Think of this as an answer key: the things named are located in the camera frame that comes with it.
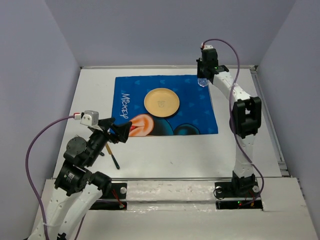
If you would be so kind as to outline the yellow round plate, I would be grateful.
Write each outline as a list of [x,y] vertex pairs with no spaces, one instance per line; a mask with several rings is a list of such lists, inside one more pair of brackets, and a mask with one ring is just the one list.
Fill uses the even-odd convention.
[[180,107],[178,95],[168,88],[155,88],[144,98],[144,107],[155,117],[166,118],[174,115]]

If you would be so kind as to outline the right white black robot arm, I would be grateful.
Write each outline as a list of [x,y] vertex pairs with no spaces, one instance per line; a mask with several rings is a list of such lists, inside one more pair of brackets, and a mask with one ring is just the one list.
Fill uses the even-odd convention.
[[236,142],[232,178],[217,183],[213,193],[218,200],[255,198],[259,186],[252,157],[255,137],[262,124],[262,101],[237,84],[229,69],[219,64],[217,50],[211,45],[201,47],[201,57],[196,62],[198,83],[212,84],[229,101],[229,127]]

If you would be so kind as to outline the clear plastic cup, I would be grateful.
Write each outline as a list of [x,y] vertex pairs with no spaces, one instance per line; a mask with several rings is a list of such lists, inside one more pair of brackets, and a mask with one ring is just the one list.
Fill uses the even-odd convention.
[[200,87],[205,88],[209,85],[210,81],[206,78],[198,78],[197,83]]

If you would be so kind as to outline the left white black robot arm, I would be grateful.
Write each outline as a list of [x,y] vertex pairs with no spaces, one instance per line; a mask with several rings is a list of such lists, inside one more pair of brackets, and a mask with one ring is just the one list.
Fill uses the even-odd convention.
[[116,125],[115,118],[93,120],[86,113],[76,113],[73,119],[91,130],[88,139],[78,135],[70,139],[63,154],[64,162],[55,179],[47,207],[34,190],[41,219],[28,237],[30,240],[68,240],[99,199],[110,194],[112,179],[106,174],[89,170],[107,143],[125,143],[132,122]]

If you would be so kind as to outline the blue Mickey placemat cloth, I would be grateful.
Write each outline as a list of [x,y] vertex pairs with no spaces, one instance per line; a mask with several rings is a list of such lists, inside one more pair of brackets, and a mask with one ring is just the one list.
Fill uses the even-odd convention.
[[[149,113],[144,101],[155,89],[173,91],[179,108],[172,116]],[[117,125],[131,122],[131,137],[208,135],[219,132],[209,88],[196,75],[149,75],[116,77],[111,116]]]

